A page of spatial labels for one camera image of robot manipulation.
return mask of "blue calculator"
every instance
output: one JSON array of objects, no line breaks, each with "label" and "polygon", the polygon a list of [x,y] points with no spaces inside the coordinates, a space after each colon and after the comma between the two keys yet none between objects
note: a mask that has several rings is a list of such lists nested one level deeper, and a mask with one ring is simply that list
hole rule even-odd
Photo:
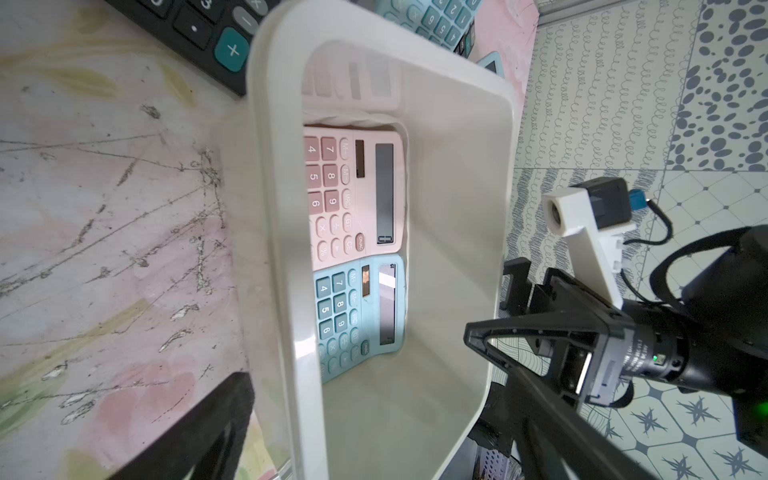
[{"label": "blue calculator", "polygon": [[406,275],[400,255],[375,255],[314,273],[323,383],[402,346]]},{"label": "blue calculator", "polygon": [[465,34],[482,0],[376,0],[374,11],[453,50]]}]

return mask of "tiled floor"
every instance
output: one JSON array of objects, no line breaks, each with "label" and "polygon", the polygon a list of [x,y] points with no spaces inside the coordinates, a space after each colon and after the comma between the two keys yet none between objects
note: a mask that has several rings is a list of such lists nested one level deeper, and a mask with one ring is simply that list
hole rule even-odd
[{"label": "tiled floor", "polygon": [[[768,223],[763,5],[642,0],[543,28],[515,161],[508,258],[530,258],[536,281],[548,266],[570,270],[564,241],[545,225],[541,195],[600,176],[621,176],[647,191],[673,222],[667,245],[625,251],[627,273],[646,296],[650,273],[683,245]],[[634,221],[633,235],[665,234],[647,211]],[[678,260],[669,275],[673,292],[719,254]],[[548,368],[524,340],[505,340],[501,348],[537,373]],[[504,381],[500,371],[493,378]],[[731,408],[727,397],[639,380],[628,407],[581,414],[659,478],[762,478],[768,459],[736,441]]]}]

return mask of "white plastic basket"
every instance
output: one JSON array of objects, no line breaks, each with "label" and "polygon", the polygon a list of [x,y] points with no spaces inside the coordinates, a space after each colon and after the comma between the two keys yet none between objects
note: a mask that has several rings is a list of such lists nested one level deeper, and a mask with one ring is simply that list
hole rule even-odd
[{"label": "white plastic basket", "polygon": [[[357,95],[345,85],[350,63]],[[323,65],[335,65],[330,96],[316,76]],[[219,145],[267,449],[276,465],[290,458],[300,479],[436,478],[490,384],[490,365],[462,337],[467,322],[492,318],[498,305],[521,111],[513,87],[340,0],[276,8],[253,41],[247,77],[248,95],[223,123]],[[304,124],[396,129],[406,149],[403,347],[324,386]]]}]

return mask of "black calculator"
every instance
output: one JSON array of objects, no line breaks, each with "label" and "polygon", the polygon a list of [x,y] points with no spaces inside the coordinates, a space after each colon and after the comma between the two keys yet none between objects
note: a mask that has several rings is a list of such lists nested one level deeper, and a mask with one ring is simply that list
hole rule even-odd
[{"label": "black calculator", "polygon": [[238,95],[259,23],[280,0],[107,0]]}]

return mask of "blue connector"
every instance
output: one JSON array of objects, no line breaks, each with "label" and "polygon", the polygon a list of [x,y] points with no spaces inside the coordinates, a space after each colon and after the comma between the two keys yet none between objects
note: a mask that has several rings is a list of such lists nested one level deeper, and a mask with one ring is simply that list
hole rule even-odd
[{"label": "blue connector", "polygon": [[632,211],[647,207],[648,204],[645,201],[645,192],[637,188],[629,190],[629,206]]}]

